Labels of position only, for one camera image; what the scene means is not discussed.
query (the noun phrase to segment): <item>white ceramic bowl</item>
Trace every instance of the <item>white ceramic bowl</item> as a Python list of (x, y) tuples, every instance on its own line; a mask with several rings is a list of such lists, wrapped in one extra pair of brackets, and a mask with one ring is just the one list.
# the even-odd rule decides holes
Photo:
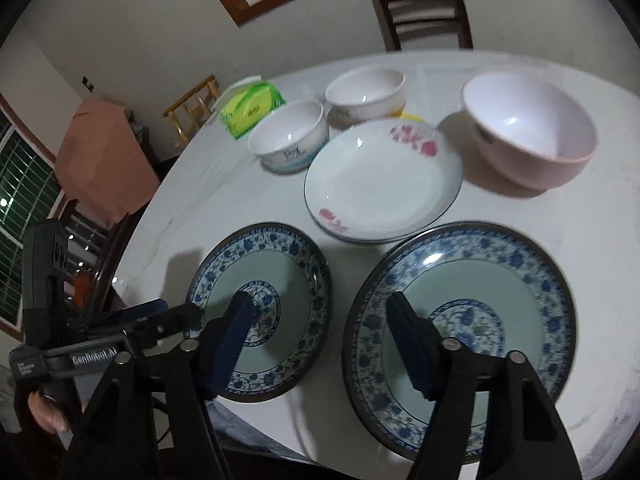
[(311, 164), (329, 139), (322, 103), (295, 101), (264, 116), (249, 135), (249, 150), (273, 171), (290, 173)]
[(574, 179), (598, 145), (587, 112), (534, 76), (487, 72), (467, 82), (462, 101), (480, 153), (509, 180), (545, 190)]
[(404, 73), (393, 68), (357, 68), (335, 79), (324, 98), (353, 123), (399, 116), (406, 104), (404, 80)]

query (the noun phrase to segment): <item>blue floral pattern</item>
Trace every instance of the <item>blue floral pattern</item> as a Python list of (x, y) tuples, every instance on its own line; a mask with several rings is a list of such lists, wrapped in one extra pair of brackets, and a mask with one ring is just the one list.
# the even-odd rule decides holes
[[(568, 288), (562, 276), (547, 265), (533, 244), (497, 226), (493, 229), (490, 224), (483, 228), (454, 224), (421, 235), (390, 258), (356, 297), (350, 314), (355, 321), (350, 340), (346, 341), (349, 346), (346, 372), (353, 385), (351, 400), (363, 418), (375, 426), (374, 434), (381, 442), (394, 444), (397, 450), (405, 450), (405, 455), (411, 456), (418, 451), (427, 427), (398, 404), (386, 383), (380, 352), (386, 329), (386, 299), (442, 263), (470, 258), (484, 260), (509, 269), (527, 285), (538, 301), (544, 327), (542, 360), (537, 372), (549, 394), (558, 393), (573, 358), (573, 303), (565, 294)], [(432, 313), (434, 324), (476, 351), (501, 354), (504, 333), (499, 317), (484, 304), (471, 301), (457, 300), (439, 307)], [(474, 333), (476, 323), (484, 324), (490, 334), (483, 343), (478, 341), (479, 334)], [(468, 456), (480, 454), (485, 429), (484, 423), (472, 427), (466, 448)]]
[(504, 351), (502, 320), (481, 301), (447, 301), (434, 310), (429, 319), (442, 337), (455, 337), (474, 352), (501, 356)]
[(244, 341), (244, 346), (250, 348), (266, 343), (276, 332), (280, 324), (280, 297), (270, 283), (263, 280), (251, 280), (240, 287), (254, 299), (257, 309), (254, 324)]
[[(286, 359), (260, 373), (235, 370), (231, 375), (227, 393), (260, 396), (266, 400), (295, 386), (313, 364), (324, 342), (332, 286), (329, 269), (320, 249), (305, 235), (285, 224), (256, 224), (242, 229), (206, 257), (191, 283), (187, 301), (201, 307), (204, 316), (209, 295), (222, 273), (240, 258), (258, 251), (277, 251), (292, 258), (306, 278), (311, 298), (305, 332)], [(261, 280), (249, 281), (241, 290), (247, 290), (252, 295), (260, 310), (244, 345), (264, 344), (273, 335), (280, 319), (278, 293), (269, 283)], [(191, 330), (188, 336), (197, 337), (199, 333)]]

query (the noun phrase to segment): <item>hand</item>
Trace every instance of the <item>hand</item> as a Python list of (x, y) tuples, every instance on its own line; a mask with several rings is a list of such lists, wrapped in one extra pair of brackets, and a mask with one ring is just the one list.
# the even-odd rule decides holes
[(62, 411), (40, 392), (31, 392), (27, 401), (37, 425), (50, 434), (68, 431), (69, 422)]

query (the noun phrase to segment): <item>table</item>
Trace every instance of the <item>table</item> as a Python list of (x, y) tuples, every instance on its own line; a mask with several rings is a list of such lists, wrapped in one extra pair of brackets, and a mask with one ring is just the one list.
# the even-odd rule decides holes
[[(466, 180), (437, 222), (499, 222), (532, 237), (572, 288), (578, 319), (574, 366), (558, 411), (586, 479), (605, 472), (640, 419), (640, 99), (609, 82), (521, 56), (421, 51), (342, 60), (274, 79), (285, 99), (321, 96), (340, 73), (384, 64), (407, 74), (406, 111), (459, 145)], [(538, 74), (591, 114), (600, 146), (583, 174), (537, 194), (497, 176), (465, 142), (460, 90), (494, 67)], [(340, 371), (347, 312), (387, 245), (356, 245), (322, 231), (306, 211), (305, 172), (265, 171), (215, 120), (201, 129), (150, 202), (116, 272), (114, 287), (134, 305), (184, 301), (204, 257), (227, 235), (262, 221), (291, 224), (324, 253), (334, 279), (334, 312), (318, 361), (290, 392), (268, 402), (223, 404), (258, 430), (317, 462), (367, 480), (401, 479), (410, 462), (380, 446), (349, 404)], [(475, 477), (477, 465), (461, 478)]]

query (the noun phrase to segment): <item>pink cloth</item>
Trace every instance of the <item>pink cloth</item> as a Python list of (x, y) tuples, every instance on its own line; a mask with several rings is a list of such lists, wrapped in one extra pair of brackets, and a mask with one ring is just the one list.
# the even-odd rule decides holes
[(71, 200), (109, 227), (145, 205), (160, 185), (123, 106), (85, 99), (56, 158), (56, 178)]

